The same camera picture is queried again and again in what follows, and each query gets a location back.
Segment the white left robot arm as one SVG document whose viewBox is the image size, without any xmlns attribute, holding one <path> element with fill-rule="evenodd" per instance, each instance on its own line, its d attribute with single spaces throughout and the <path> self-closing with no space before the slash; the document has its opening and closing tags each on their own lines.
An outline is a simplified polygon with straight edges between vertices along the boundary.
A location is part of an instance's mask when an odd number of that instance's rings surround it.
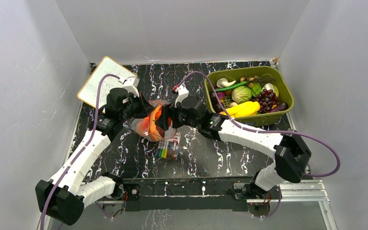
<svg viewBox="0 0 368 230">
<path fill-rule="evenodd" d="M 65 164 L 48 180 L 40 180 L 36 187 L 41 224 L 50 216 L 66 225 L 73 225 L 84 209 L 109 196 L 119 199 L 124 193 L 122 180 L 109 172 L 82 185 L 89 169 L 99 155 L 112 143 L 131 118 L 144 118 L 153 107 L 135 86 L 113 88 L 106 97 L 106 104 L 95 106 L 95 116 L 83 140 Z"/>
</svg>

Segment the yellow framed whiteboard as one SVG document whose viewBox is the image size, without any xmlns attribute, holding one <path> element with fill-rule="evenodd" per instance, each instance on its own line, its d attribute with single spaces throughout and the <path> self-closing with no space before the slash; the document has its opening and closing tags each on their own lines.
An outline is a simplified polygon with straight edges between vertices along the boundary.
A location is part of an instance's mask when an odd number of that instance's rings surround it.
<svg viewBox="0 0 368 230">
<path fill-rule="evenodd" d="M 139 77 L 112 58 L 105 56 L 92 72 L 77 97 L 96 108 L 106 104 L 106 97 L 113 88 L 121 88 L 125 81 L 137 87 Z"/>
</svg>

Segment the green toy chilli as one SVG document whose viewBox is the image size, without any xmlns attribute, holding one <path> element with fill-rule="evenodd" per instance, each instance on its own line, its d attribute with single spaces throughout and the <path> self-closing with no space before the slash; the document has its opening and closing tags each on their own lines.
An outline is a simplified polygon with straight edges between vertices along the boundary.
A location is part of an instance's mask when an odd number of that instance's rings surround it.
<svg viewBox="0 0 368 230">
<path fill-rule="evenodd" d="M 232 86 L 228 86 L 228 87 L 224 87 L 224 88 L 217 88 L 215 89 L 216 92 L 224 92 L 224 91 L 228 91 L 228 90 L 234 90 L 238 87 L 241 87 L 241 86 L 246 86 L 248 84 L 247 81 L 242 81 L 242 82 L 239 82 L 237 84 L 234 84 Z"/>
</svg>

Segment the white toy mushroom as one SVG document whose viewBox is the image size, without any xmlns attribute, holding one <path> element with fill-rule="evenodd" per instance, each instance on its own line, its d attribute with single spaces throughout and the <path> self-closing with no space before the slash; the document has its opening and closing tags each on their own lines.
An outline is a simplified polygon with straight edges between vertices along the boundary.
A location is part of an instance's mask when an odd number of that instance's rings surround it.
<svg viewBox="0 0 368 230">
<path fill-rule="evenodd" d="M 217 80 L 216 82 L 216 86 L 218 88 L 227 88 L 227 87 L 230 87 L 232 85 L 234 85 L 236 83 L 236 80 L 234 81 L 228 81 L 226 78 L 221 78 L 219 80 Z"/>
</svg>

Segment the purple toy eggplant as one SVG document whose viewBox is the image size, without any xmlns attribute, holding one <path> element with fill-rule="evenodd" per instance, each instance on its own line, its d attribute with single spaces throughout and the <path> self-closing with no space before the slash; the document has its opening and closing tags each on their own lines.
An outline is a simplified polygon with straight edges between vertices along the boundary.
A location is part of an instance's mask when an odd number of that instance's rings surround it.
<svg viewBox="0 0 368 230">
<path fill-rule="evenodd" d="M 272 108 L 269 112 L 275 113 L 275 112 L 282 112 L 288 109 L 287 103 L 280 103 L 276 107 Z"/>
</svg>

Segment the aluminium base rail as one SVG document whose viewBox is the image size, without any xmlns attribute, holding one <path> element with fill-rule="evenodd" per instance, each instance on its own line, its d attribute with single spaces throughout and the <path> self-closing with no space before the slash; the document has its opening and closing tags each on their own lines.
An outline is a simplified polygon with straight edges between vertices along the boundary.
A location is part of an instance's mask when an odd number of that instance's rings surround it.
<svg viewBox="0 0 368 230">
<path fill-rule="evenodd" d="M 86 206 L 106 197 L 127 201 L 151 198 L 222 198 L 225 196 L 248 203 L 264 203 L 281 198 L 287 202 L 328 201 L 320 180 L 284 182 L 268 192 L 256 188 L 249 177 L 199 178 L 130 178 L 111 179 L 101 176 L 88 184 L 79 184 L 75 196 Z"/>
</svg>

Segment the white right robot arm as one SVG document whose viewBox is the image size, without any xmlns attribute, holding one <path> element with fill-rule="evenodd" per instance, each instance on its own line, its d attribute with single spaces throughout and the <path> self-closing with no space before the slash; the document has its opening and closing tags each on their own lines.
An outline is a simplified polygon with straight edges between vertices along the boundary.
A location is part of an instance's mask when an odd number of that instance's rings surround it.
<svg viewBox="0 0 368 230">
<path fill-rule="evenodd" d="M 311 151 L 296 132 L 267 133 L 230 120 L 227 116 L 209 112 L 195 96 L 188 96 L 176 104 L 158 105 L 150 120 L 155 123 L 157 131 L 194 127 L 206 138 L 240 144 L 273 159 L 273 163 L 257 172 L 249 184 L 233 186 L 231 192 L 235 199 L 264 198 L 274 186 L 285 181 L 301 182 L 311 158 Z"/>
</svg>

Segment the yellow toy banana bunch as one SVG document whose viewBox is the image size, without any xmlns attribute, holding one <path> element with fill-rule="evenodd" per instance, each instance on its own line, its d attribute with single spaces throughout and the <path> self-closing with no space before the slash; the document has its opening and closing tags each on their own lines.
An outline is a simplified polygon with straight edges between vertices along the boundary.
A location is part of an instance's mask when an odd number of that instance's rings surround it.
<svg viewBox="0 0 368 230">
<path fill-rule="evenodd" d="M 232 118 L 246 117 L 256 115 L 261 106 L 258 102 L 244 102 L 236 106 L 227 108 L 226 111 Z"/>
</svg>

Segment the clear zip bag orange zipper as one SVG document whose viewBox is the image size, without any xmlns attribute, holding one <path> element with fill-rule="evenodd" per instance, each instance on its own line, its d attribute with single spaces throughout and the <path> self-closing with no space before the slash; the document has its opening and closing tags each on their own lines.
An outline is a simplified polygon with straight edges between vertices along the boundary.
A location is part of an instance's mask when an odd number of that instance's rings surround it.
<svg viewBox="0 0 368 230">
<path fill-rule="evenodd" d="M 156 120 L 161 116 L 162 106 L 168 103 L 167 100 L 150 101 L 149 104 L 155 107 L 154 111 L 145 118 L 134 119 L 130 123 L 130 128 L 138 135 L 151 142 L 172 139 L 176 135 L 177 129 L 172 127 L 172 120 L 170 118 L 168 119 L 169 126 L 166 131 L 156 125 Z"/>
</svg>

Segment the toy green cabbage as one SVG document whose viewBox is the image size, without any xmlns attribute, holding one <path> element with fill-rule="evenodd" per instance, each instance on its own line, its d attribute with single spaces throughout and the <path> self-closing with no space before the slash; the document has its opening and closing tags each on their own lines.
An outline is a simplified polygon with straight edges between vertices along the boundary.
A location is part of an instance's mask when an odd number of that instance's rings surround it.
<svg viewBox="0 0 368 230">
<path fill-rule="evenodd" d="M 241 104 L 252 98 L 252 92 L 248 87 L 241 86 L 232 91 L 231 98 L 237 104 Z"/>
</svg>

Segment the purple toy grapes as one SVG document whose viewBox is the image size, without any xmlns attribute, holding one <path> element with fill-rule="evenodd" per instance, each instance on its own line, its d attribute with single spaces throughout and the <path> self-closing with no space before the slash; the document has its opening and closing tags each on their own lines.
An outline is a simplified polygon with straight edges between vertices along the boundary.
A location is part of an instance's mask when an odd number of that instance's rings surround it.
<svg viewBox="0 0 368 230">
<path fill-rule="evenodd" d="M 263 89 L 252 101 L 259 103 L 260 109 L 258 113 L 260 114 L 268 113 L 279 105 L 279 98 L 272 89 Z"/>
</svg>

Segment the olive green plastic bin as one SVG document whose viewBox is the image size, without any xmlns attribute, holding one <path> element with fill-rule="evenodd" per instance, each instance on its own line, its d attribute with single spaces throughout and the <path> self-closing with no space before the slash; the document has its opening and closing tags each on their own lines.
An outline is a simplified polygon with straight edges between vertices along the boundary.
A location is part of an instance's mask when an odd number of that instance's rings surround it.
<svg viewBox="0 0 368 230">
<path fill-rule="evenodd" d="M 280 72 L 272 67 L 220 70 L 204 81 L 209 111 L 253 126 L 272 125 L 294 106 L 294 98 Z"/>
</svg>

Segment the pack of coloured markers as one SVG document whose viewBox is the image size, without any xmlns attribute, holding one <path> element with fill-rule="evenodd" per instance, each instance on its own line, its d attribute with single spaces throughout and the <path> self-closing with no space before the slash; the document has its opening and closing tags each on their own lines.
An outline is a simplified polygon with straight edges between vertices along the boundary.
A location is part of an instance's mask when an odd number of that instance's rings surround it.
<svg viewBox="0 0 368 230">
<path fill-rule="evenodd" d="M 159 141 L 155 157 L 166 160 L 177 160 L 180 137 L 180 133 L 177 133 L 170 139 Z"/>
</svg>

